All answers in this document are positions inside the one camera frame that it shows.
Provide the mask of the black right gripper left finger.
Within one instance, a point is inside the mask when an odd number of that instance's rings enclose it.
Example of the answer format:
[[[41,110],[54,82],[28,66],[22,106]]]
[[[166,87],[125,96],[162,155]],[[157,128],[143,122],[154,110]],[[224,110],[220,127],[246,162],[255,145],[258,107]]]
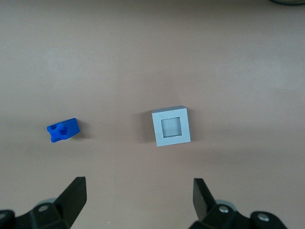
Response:
[[[52,203],[41,203],[14,220],[15,229],[70,229],[86,204],[86,178],[76,177]]]

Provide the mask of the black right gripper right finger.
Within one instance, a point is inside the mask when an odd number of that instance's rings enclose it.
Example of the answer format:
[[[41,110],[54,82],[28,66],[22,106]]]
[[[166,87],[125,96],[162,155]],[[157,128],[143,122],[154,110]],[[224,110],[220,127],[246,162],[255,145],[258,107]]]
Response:
[[[190,229],[250,229],[250,219],[227,204],[218,204],[202,178],[193,180],[193,205],[198,217]]]

